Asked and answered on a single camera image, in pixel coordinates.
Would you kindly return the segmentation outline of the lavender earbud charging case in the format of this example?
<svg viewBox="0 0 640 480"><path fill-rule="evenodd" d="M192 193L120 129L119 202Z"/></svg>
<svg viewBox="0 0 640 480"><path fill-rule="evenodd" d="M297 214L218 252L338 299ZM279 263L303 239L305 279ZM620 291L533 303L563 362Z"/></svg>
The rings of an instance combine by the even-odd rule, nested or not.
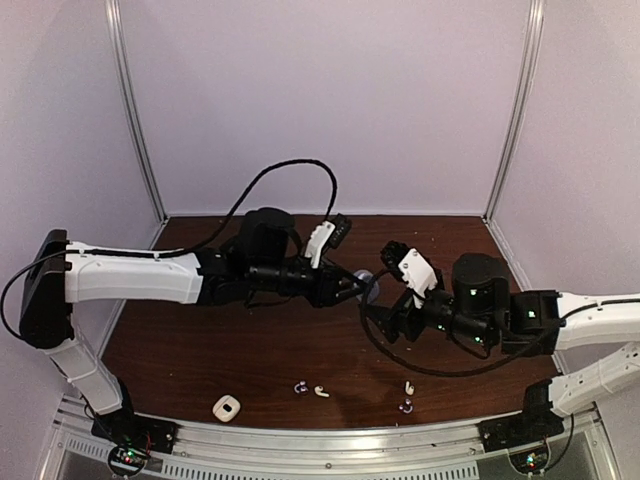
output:
<svg viewBox="0 0 640 480"><path fill-rule="evenodd" d="M367 302L369 304L374 303L380 295L380 285L377 280L373 280L374 274L369 270L360 269L354 273L354 276L360 280L359 287L361 290L364 290L367 286L370 287Z"/></svg>

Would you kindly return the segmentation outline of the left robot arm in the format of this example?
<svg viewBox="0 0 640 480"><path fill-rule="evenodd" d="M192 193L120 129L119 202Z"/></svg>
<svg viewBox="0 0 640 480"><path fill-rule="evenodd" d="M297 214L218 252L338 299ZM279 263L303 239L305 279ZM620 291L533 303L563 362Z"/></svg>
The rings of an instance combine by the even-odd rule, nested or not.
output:
<svg viewBox="0 0 640 480"><path fill-rule="evenodd" d="M123 444L137 442L144 424L124 384L97 358L77 327L77 303L94 300L153 300L185 305L251 303L258 292L284 299L303 297L314 308L360 295L363 279L325 260L351 228L337 215L302 241L294 217L263 207L242 218L238 233L218 248L110 250L71 242L51 231L24 272L19 337L43 351L105 417L106 429Z"/></svg>

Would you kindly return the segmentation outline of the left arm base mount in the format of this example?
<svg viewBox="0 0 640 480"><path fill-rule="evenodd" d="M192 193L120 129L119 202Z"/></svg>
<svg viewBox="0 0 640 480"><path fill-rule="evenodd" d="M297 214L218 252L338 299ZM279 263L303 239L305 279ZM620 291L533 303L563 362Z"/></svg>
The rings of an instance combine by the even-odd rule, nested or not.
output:
<svg viewBox="0 0 640 480"><path fill-rule="evenodd" d="M91 434L113 444L107 455L107 467L117 478L130 479L142 472L152 453L173 452L178 425L137 414L126 386L121 384L120 388L123 400L120 409L98 414L86 398L84 409L93 422Z"/></svg>

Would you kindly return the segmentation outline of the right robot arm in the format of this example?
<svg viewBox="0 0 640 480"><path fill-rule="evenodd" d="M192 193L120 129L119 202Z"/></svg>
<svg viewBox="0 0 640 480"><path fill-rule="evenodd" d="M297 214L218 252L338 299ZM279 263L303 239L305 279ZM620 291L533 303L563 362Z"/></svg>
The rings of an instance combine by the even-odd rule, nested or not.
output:
<svg viewBox="0 0 640 480"><path fill-rule="evenodd" d="M359 276L362 328L373 346L405 369L436 378L469 378L517 359L549 356L574 347L617 343L619 349L582 369L527 388L522 412L513 419L519 440L535 440L551 424L589 403L612 396L639 381L639 297L578 295L556 290L510 290L506 265L481 253L465 253L453 264L452 289L416 249L394 245L382 253L383 269ZM484 367L459 371L410 363L381 344L399 337L416 340L427 328L453 343L461 337L503 357Z"/></svg>

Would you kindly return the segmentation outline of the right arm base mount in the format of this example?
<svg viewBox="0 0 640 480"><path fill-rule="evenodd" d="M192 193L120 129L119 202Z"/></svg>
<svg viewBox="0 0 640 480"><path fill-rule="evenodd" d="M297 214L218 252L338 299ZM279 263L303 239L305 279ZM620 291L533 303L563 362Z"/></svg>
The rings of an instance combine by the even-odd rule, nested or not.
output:
<svg viewBox="0 0 640 480"><path fill-rule="evenodd" d="M479 437L486 453L509 450L509 461L516 472L544 475L558 460L552 460L550 437L564 432L563 419L552 412L550 380L529 386L520 413L481 421Z"/></svg>

